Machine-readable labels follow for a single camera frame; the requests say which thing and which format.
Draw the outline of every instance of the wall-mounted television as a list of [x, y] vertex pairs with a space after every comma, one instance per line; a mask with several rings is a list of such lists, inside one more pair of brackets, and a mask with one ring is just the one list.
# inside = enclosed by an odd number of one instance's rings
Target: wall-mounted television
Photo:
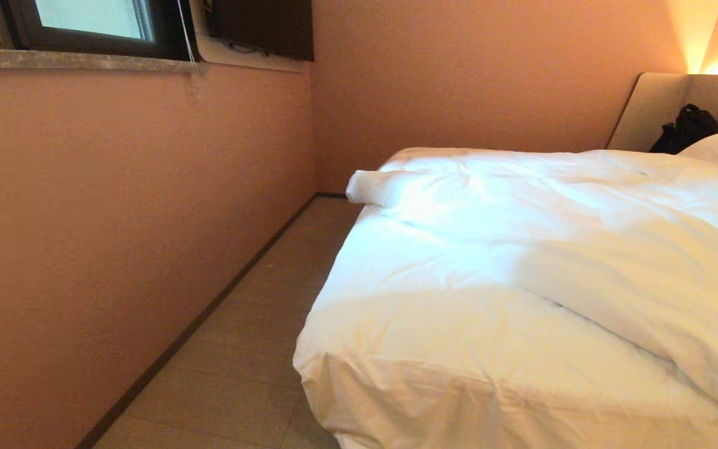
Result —
[[209, 22], [232, 46], [314, 60], [312, 0], [211, 0]]

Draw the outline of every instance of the beige headboard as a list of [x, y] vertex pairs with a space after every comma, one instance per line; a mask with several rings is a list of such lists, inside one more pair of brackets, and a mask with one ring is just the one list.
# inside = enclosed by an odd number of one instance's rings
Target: beige headboard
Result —
[[649, 151], [661, 136], [661, 125], [674, 122], [687, 103], [709, 111], [718, 122], [718, 75], [641, 74], [606, 147]]

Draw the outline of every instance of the black backpack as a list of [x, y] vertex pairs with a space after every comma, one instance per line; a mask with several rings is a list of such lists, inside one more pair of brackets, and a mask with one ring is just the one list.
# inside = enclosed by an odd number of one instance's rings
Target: black backpack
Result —
[[706, 110], [686, 105], [674, 123], [663, 125], [664, 133], [650, 148], [650, 153], [678, 154], [698, 140], [718, 133], [716, 120]]

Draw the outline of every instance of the baseboard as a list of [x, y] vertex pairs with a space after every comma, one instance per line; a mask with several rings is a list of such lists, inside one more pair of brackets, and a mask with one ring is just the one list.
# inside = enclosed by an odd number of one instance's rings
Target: baseboard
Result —
[[215, 309], [218, 308], [218, 306], [223, 303], [223, 299], [226, 298], [226, 296], [231, 293], [232, 290], [234, 290], [234, 287], [239, 284], [240, 281], [245, 277], [245, 275], [248, 274], [248, 272], [251, 270], [251, 268], [254, 267], [254, 265], [259, 262], [259, 259], [262, 258], [262, 256], [267, 253], [268, 249], [270, 249], [271, 246], [273, 246], [276, 241], [281, 238], [282, 234], [288, 230], [288, 228], [291, 227], [293, 222], [296, 221], [299, 216], [301, 216], [302, 213], [304, 213], [305, 210], [309, 207], [310, 204], [312, 204], [312, 201], [316, 199], [319, 196], [328, 196], [328, 197], [339, 197], [339, 196], [332, 196], [332, 194], [321, 194], [316, 193], [310, 199], [308, 199], [307, 202], [305, 202], [304, 205], [297, 210], [297, 212], [289, 219], [279, 230], [279, 232], [276, 232], [267, 243], [265, 243], [265, 246], [262, 247], [262, 249], [259, 250], [256, 255], [254, 255], [253, 258], [251, 258], [250, 261], [248, 261], [247, 264], [245, 264], [244, 267], [242, 267], [242, 270], [237, 273], [237, 276], [234, 277], [234, 279], [231, 279], [231, 282], [223, 288], [223, 290], [216, 296], [216, 298], [212, 299], [211, 303], [201, 312], [198, 316], [196, 316], [195, 319], [193, 319], [192, 323], [188, 325], [188, 327], [185, 327], [185, 330], [182, 331], [182, 333], [171, 343], [171, 346], [166, 349], [162, 355], [160, 355], [157, 360], [154, 361], [153, 364], [151, 364], [150, 367], [148, 367], [147, 370], [143, 373], [143, 375], [140, 376], [140, 378], [132, 384], [131, 387], [127, 390], [125, 394], [123, 394], [122, 397], [115, 403], [114, 406], [111, 407], [111, 409], [108, 410], [108, 412], [103, 416], [101, 420], [96, 424], [96, 426], [91, 429], [90, 432], [88, 432], [88, 435], [85, 436], [85, 438], [80, 441], [79, 444], [77, 444], [76, 449], [91, 449], [100, 438], [103, 437], [103, 435], [108, 431], [109, 427], [112, 426], [118, 420], [118, 418], [122, 415], [123, 411], [126, 410], [126, 408], [129, 406], [129, 404], [132, 403], [132, 401], [137, 398], [137, 395], [140, 395], [140, 392], [142, 392], [143, 389], [148, 385], [149, 382], [151, 382], [152, 379], [154, 379], [154, 376], [157, 375], [160, 370], [165, 367], [165, 364], [168, 363], [169, 360], [177, 353], [178, 350], [182, 348], [182, 345], [185, 344], [185, 342], [190, 339], [190, 337], [193, 335], [196, 330], [199, 329], [199, 326], [211, 315], [212, 312], [214, 312]]

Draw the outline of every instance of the tiled floor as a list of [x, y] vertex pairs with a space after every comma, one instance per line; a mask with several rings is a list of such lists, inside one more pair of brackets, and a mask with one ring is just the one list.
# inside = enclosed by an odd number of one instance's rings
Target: tiled floor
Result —
[[317, 198], [95, 449], [337, 448], [292, 357], [359, 210]]

